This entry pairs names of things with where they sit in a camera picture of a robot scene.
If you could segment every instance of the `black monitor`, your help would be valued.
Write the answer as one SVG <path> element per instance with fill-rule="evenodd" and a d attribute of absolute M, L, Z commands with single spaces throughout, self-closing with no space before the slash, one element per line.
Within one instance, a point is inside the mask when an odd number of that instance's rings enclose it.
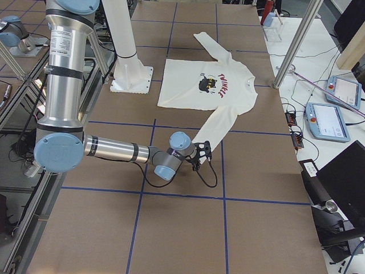
<path fill-rule="evenodd" d="M 365 228 L 365 147 L 353 142 L 317 177 L 353 226 Z"/>

